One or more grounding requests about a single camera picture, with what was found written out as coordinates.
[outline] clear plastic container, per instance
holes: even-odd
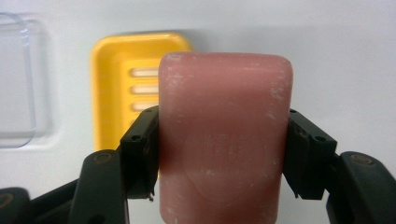
[[[0,148],[23,147],[50,130],[40,35],[33,23],[0,12]]]

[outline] soap bar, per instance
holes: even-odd
[[[275,223],[292,70],[283,57],[174,52],[159,68],[168,224]]]

